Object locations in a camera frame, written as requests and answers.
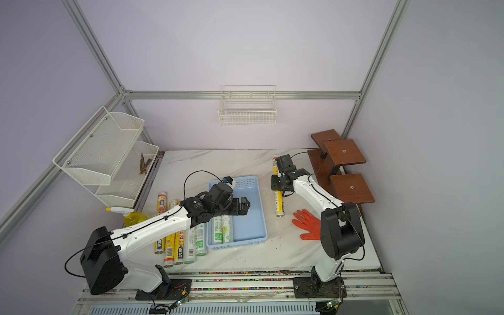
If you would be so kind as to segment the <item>yellow icon wrap roll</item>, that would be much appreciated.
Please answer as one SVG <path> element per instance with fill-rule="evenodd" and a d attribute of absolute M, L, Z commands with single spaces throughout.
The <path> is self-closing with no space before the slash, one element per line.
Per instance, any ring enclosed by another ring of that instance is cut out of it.
<path fill-rule="evenodd" d="M 160 192 L 158 194 L 158 203 L 157 203 L 157 214 L 161 215 L 167 211 L 167 193 Z M 154 244 L 154 253 L 156 255 L 161 255 L 165 253 L 165 241 L 164 238 L 157 240 Z"/>

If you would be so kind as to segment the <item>white green grape wrap roll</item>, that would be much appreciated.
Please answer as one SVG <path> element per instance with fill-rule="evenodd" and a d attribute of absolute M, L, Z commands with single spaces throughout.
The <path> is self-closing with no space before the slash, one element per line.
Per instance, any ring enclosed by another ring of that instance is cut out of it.
<path fill-rule="evenodd" d="M 233 219 L 231 216 L 222 216 L 222 233 L 223 244 L 228 244 L 234 241 Z"/>

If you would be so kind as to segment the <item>yellow red chef wrap roll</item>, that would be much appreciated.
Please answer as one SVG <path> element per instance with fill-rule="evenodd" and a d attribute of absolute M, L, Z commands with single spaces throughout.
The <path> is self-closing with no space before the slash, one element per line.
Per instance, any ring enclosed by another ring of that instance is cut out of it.
<path fill-rule="evenodd" d="M 171 234 L 165 238 L 165 257 L 163 264 L 164 268 L 171 268 L 175 265 L 176 245 L 177 233 Z"/>

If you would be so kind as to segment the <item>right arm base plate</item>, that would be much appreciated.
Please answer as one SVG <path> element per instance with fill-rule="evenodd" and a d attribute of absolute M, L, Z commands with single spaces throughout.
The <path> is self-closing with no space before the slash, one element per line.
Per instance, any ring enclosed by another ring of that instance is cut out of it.
<path fill-rule="evenodd" d="M 321 282 L 313 277 L 296 277 L 293 279 L 294 294 L 301 298 L 346 298 L 347 291 L 341 277 L 329 282 Z"/>

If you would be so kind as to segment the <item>yellow blue label wrap roll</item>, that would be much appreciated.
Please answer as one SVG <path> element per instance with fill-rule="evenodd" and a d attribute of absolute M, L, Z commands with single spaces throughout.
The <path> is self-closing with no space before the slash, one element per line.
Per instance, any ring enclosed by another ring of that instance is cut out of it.
<path fill-rule="evenodd" d="M 174 265 L 182 265 L 184 262 L 185 236 L 186 236 L 185 230 L 181 230 L 181 231 L 177 232 L 175 235 Z"/>

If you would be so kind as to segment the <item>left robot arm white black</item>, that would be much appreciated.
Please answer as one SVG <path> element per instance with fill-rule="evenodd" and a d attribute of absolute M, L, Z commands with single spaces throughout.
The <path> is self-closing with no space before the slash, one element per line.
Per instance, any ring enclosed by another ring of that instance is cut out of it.
<path fill-rule="evenodd" d="M 221 215 L 245 216 L 251 207 L 246 197 L 236 198 L 228 183 L 184 199 L 174 209 L 135 224 L 109 231 L 94 230 L 82 251 L 80 264 L 90 293 L 102 295 L 116 287 L 153 292 L 168 281 L 159 265 L 146 266 L 131 259 L 164 237 L 186 231 Z"/>

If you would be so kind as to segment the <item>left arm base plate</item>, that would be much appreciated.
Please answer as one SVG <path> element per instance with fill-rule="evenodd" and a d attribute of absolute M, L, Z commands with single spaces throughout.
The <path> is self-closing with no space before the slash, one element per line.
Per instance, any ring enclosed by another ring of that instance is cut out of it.
<path fill-rule="evenodd" d="M 192 285 L 191 279 L 173 279 L 170 284 L 162 283 L 153 292 L 138 290 L 137 301 L 179 301 L 188 296 Z"/>

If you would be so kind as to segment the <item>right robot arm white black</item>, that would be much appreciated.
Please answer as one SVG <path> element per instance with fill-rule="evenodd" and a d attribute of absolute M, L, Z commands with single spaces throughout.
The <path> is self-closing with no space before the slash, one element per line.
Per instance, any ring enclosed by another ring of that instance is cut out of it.
<path fill-rule="evenodd" d="M 345 203 L 324 190 L 305 169 L 298 169 L 290 155 L 274 160 L 278 173 L 271 177 L 271 190 L 302 197 L 317 214 L 316 228 L 326 257 L 316 263 L 314 271 L 321 282 L 330 282 L 342 271 L 352 254 L 365 245 L 360 211 L 355 203 Z"/>

